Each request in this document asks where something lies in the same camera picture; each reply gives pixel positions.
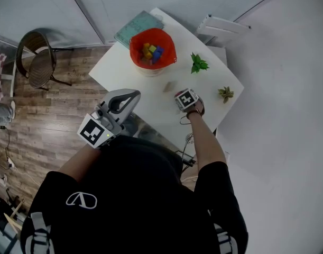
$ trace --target white table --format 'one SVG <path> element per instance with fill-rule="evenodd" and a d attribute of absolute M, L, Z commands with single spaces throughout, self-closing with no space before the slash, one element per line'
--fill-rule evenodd
<path fill-rule="evenodd" d="M 89 74 L 107 90 L 139 90 L 141 99 L 134 113 L 183 150 L 186 136 L 191 133 L 191 125 L 180 125 L 180 118 L 184 114 L 179 112 L 174 102 L 175 93 L 184 88 L 192 88 L 204 100 L 206 112 L 203 118 L 213 131 L 240 96 L 243 86 L 224 63 L 181 24 L 158 8 L 150 13 L 162 18 L 164 31 L 174 41 L 177 62 L 156 77 L 145 77 L 135 68 L 128 48 L 117 42 Z M 199 74 L 191 74 L 192 52 L 198 53 L 207 61 L 210 67 L 207 71 L 201 70 Z M 173 82 L 174 88 L 164 93 L 163 90 L 170 81 Z M 234 97 L 226 104 L 218 96 L 218 89 L 224 86 L 230 86 L 234 91 Z M 195 154 L 193 144 L 188 144 L 186 153 L 192 156 Z"/>

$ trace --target electrical wire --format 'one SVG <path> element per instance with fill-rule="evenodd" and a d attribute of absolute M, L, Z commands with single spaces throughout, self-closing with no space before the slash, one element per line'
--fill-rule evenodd
<path fill-rule="evenodd" d="M 182 173 L 184 173 L 184 171 L 189 168 L 189 166 L 185 166 L 184 169 L 182 170 Z"/>
<path fill-rule="evenodd" d="M 35 182 L 35 184 L 37 184 L 38 186 L 40 186 L 40 184 L 38 184 L 29 174 L 27 174 L 27 173 L 21 173 L 16 166 L 14 166 L 13 169 L 15 169 L 20 175 L 28 175 Z"/>
<path fill-rule="evenodd" d="M 186 116 L 181 117 L 181 119 L 180 119 L 180 124 L 181 124 L 181 125 L 188 125 L 188 124 L 191 124 L 191 123 L 182 123 L 182 122 L 181 122 L 181 120 L 182 120 L 184 117 L 186 117 Z"/>
<path fill-rule="evenodd" d="M 7 130 L 7 133 L 8 133 L 8 143 L 7 143 L 7 147 L 5 148 L 5 153 L 6 153 L 6 158 L 8 157 L 8 145 L 10 145 L 10 132 L 8 131 L 8 128 L 6 128 L 5 126 L 3 126 L 4 128 L 2 128 L 0 126 L 0 129 L 4 130 L 6 129 Z"/>
<path fill-rule="evenodd" d="M 5 127 L 5 129 L 7 130 L 7 133 L 8 133 L 8 143 L 7 143 L 7 147 L 5 148 L 6 158 L 8 158 L 8 145 L 10 145 L 10 132 L 8 128 Z"/>
<path fill-rule="evenodd" d="M 194 177 L 188 177 L 186 179 L 183 179 L 181 182 L 184 182 L 185 180 L 192 180 L 193 182 L 196 182 L 196 180 L 193 180 L 195 178 L 198 178 L 198 176 L 194 176 Z"/>
<path fill-rule="evenodd" d="M 186 144 L 184 145 L 183 148 L 183 152 L 182 152 L 182 156 L 181 156 L 181 161 L 183 161 L 183 155 L 184 155 L 184 151 L 186 150 L 187 144 L 189 142 L 189 140 L 193 137 L 193 133 L 189 136 L 189 138 L 186 140 Z"/>

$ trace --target wrist strap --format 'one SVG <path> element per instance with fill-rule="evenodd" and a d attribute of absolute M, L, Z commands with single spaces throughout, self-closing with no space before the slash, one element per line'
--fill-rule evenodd
<path fill-rule="evenodd" d="M 187 118 L 187 119 L 189 119 L 189 115 L 190 115 L 190 114 L 192 114 L 192 113 L 198 113 L 198 114 L 201 116 L 200 112 L 199 112 L 198 110 L 196 110 L 196 109 L 195 109 L 195 110 L 191 110 L 191 111 L 189 111 L 189 112 L 186 114 L 186 118 Z"/>

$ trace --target small succulent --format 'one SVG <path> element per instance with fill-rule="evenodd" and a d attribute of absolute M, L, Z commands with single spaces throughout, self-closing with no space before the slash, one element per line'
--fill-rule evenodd
<path fill-rule="evenodd" d="M 192 71 L 191 74 L 193 72 L 198 73 L 199 70 L 207 70 L 209 69 L 208 64 L 206 63 L 205 60 L 202 60 L 199 55 L 195 55 L 193 52 L 191 54 L 192 60 L 193 60 L 193 66 L 192 66 Z"/>
<path fill-rule="evenodd" d="M 234 91 L 230 91 L 229 87 L 224 87 L 224 89 L 218 89 L 219 95 L 224 98 L 224 104 L 228 102 L 229 98 L 233 98 Z"/>

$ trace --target chair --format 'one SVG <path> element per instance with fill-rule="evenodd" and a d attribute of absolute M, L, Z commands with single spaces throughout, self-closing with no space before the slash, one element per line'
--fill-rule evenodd
<path fill-rule="evenodd" d="M 204 42 L 204 44 L 207 44 L 209 41 L 214 39 L 214 42 L 219 47 L 207 47 L 227 66 L 226 49 L 224 48 L 224 46 L 231 40 L 236 39 L 241 34 L 248 32 L 250 29 L 250 26 L 213 17 L 212 15 L 207 15 L 197 28 L 195 35 L 197 37 L 199 37 L 199 35 L 211 36 L 204 37 L 202 41 Z"/>
<path fill-rule="evenodd" d="M 22 53 L 24 47 L 35 54 L 28 71 L 23 67 L 22 64 Z M 29 80 L 30 85 L 34 88 L 48 91 L 48 89 L 43 88 L 43 86 L 49 80 L 71 86 L 70 83 L 56 80 L 53 76 L 57 63 L 56 51 L 58 50 L 73 49 L 52 48 L 45 35 L 35 30 L 30 31 L 21 39 L 19 43 L 15 58 L 17 70 Z"/>

